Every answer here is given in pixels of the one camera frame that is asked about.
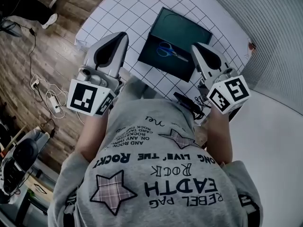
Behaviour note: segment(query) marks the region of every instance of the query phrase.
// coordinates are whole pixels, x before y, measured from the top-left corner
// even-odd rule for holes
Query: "scissors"
[[[170,43],[167,43],[165,41],[160,42],[159,47],[157,48],[157,54],[162,57],[167,57],[167,56],[176,56],[177,58],[188,62],[184,57],[178,55],[174,49],[172,48]]]

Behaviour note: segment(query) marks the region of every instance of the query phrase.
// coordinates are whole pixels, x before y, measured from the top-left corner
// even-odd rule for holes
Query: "gray curtain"
[[[257,46],[249,87],[303,114],[303,0],[217,0]]]

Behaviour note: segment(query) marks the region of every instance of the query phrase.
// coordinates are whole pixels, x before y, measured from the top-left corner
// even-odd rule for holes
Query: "white sneaker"
[[[54,22],[57,21],[57,18],[58,18],[58,14],[54,13],[53,15],[51,15],[49,20],[44,25],[42,25],[42,28],[47,29],[50,25],[52,25]]]

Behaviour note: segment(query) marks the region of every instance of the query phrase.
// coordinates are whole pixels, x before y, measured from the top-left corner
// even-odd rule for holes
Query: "white grid tablecloth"
[[[78,46],[90,47],[102,37],[125,31],[129,47],[123,67],[169,100],[174,93],[186,95],[193,101],[200,75],[194,71],[187,83],[155,67],[138,61],[148,33],[161,8],[171,9],[213,34],[210,46],[224,54],[230,66],[239,73],[251,53],[250,41],[244,31],[215,0],[104,0],[90,15],[76,35]]]

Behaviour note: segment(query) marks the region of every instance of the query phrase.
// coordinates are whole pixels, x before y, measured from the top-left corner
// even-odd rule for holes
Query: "star print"
[[[170,130],[170,134],[159,134],[159,135],[167,139],[173,140],[179,146],[180,149],[184,149],[187,146],[196,146],[200,148],[200,146],[195,143],[195,140],[182,137],[177,131],[173,129]]]
[[[124,171],[121,170],[110,178],[96,175],[97,190],[90,198],[91,202],[104,203],[106,207],[117,215],[121,202],[138,195],[124,186]]]

